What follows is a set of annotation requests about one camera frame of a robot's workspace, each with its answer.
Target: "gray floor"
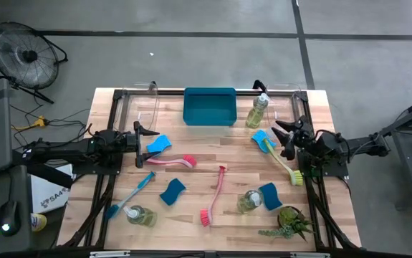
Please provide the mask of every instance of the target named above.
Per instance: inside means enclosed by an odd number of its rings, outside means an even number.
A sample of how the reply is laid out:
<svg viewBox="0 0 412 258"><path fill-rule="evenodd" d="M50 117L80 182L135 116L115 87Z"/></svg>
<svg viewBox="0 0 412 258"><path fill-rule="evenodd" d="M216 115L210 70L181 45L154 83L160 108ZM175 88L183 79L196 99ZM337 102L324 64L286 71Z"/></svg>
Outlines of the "gray floor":
<svg viewBox="0 0 412 258"><path fill-rule="evenodd" d="M412 34L412 0L299 0L305 32ZM167 32L296 32L288 0L18 0L0 1L0 22L39 29ZM156 80L161 87L250 87L253 80L306 88L296 39L49 37L70 61L44 93L57 104L37 112L60 118L88 108L96 87ZM373 133L412 104L412 42L308 40L315 87L327 90L337 131ZM16 94L29 110L33 100ZM86 121L87 113L78 119ZM14 124L24 117L12 111ZM77 128L45 128L27 140L67 140ZM349 166L360 238L365 248L412 254L412 210L393 204L408 195L395 152L357 156Z"/></svg>

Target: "wooden tabletop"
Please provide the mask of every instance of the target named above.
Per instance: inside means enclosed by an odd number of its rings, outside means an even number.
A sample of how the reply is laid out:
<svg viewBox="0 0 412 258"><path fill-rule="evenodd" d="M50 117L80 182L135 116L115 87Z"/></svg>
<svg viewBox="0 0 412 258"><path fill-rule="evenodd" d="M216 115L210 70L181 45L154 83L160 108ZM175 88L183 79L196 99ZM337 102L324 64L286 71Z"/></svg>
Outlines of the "wooden tabletop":
<svg viewBox="0 0 412 258"><path fill-rule="evenodd" d="M97 88L92 101L88 124L92 130L107 127L113 95L112 88ZM314 129L334 130L326 92L307 91ZM135 96L130 99L126 130L132 130L133 121L138 119L148 128L153 118L155 97ZM130 224L124 212L111 219L107 229L106 249L157 249L157 250L220 250L220 251L312 251L315 250L311 234L307 242L294 236L287 240L258 235L259 229L276 229L278 210L268 211L264 205L251 213L241 215L237 211L238 198L246 191L258 189L266 183L274 183L279 199L284 205L295 206L309 216L307 195L304 186L292 186L284 169L268 154L262 153L251 136L257 129L245 126L247 113L252 107L253 97L238 97L236 123L231 127L189 127L182 119L183 96L162 96L151 130L166 134L172 147L160 159L181 158L191 154L198 165L189 169L182 165L157 166L144 164L142 169L134 165L134 153L125 154L121 174L117 177L113 202L125 198L150 171L156 172L141 192L127 203L141 205L158 213L153 228ZM260 128L266 130L274 122L274 111L278 120L293 121L289 98L273 97ZM152 143L156 136L143 137L142 144ZM295 161L286 161L297 169ZM221 193L213 211L214 222L204 228L199 211L206 209L212 200L219 166L227 167ZM172 206L167 206L159 197L168 183L178 178L186 190ZM63 244L80 227L91 207L96 176L82 177L70 191L69 201L59 233L58 244ZM330 213L350 240L360 246L353 206L348 189L337 178L326 178L325 188ZM326 242L325 225L320 218L322 239ZM97 239L100 217L94 233Z"/></svg>

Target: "blue sponge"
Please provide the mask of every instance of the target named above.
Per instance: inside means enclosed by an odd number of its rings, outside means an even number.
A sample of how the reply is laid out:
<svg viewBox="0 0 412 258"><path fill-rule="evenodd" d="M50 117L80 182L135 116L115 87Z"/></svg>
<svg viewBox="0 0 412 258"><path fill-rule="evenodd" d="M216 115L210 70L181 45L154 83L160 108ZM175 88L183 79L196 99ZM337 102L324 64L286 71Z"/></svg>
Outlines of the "blue sponge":
<svg viewBox="0 0 412 258"><path fill-rule="evenodd" d="M168 188L164 191L164 193L160 194L162 200L168 204L169 206L176 202L178 195L180 192L185 190L186 187L177 179L172 179L169 182Z"/></svg>
<svg viewBox="0 0 412 258"><path fill-rule="evenodd" d="M268 153L269 150L268 150L268 147L266 147L266 144L264 144L263 139L266 138L266 139L268 140L269 144L270 144L273 148L276 147L276 143L273 143L273 142L269 139L269 137L268 137L268 135L266 134L266 132L263 131L263 130L258 130L258 131L254 134L254 136L252 136L251 138L258 143L258 146L260 147L260 149L261 149L264 153Z"/></svg>
<svg viewBox="0 0 412 258"><path fill-rule="evenodd" d="M276 186L273 183L267 183L259 189L263 194L264 205L268 210L272 211L282 205L282 202L279 201L279 197L277 197Z"/></svg>
<svg viewBox="0 0 412 258"><path fill-rule="evenodd" d="M167 147L171 146L171 142L166 135L160 135L152 144L147 145L148 152L163 152Z"/></svg>

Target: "teal plastic bin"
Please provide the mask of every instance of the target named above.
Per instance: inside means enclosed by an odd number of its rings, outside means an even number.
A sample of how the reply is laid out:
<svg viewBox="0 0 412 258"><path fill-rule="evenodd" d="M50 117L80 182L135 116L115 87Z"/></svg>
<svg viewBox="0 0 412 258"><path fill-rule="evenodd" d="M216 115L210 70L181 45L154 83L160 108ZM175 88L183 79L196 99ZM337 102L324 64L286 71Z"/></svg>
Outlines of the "teal plastic bin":
<svg viewBox="0 0 412 258"><path fill-rule="evenodd" d="M234 88L189 87L183 99L183 121L187 125L231 126L237 120Z"/></svg>

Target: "dish soap bottle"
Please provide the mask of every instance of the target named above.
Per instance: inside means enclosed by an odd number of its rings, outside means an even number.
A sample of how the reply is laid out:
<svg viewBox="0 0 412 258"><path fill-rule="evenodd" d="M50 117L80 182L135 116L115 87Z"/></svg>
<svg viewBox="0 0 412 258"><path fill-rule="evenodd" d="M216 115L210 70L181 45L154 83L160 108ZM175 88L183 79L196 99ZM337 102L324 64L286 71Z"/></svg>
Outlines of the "dish soap bottle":
<svg viewBox="0 0 412 258"><path fill-rule="evenodd" d="M250 190L239 198L237 201L237 209L240 213L245 214L255 210L260 204L262 204L260 193L255 190Z"/></svg>
<svg viewBox="0 0 412 258"><path fill-rule="evenodd" d="M247 116L246 125L250 128L257 128L262 121L264 110L269 104L269 97L266 93L262 93L260 96L254 99L254 107L250 110Z"/></svg>
<svg viewBox="0 0 412 258"><path fill-rule="evenodd" d="M139 205L134 205L130 208L125 206L123 210L128 216L128 221L131 224L152 227L155 225L156 219L158 218L155 212L147 208L142 208Z"/></svg>

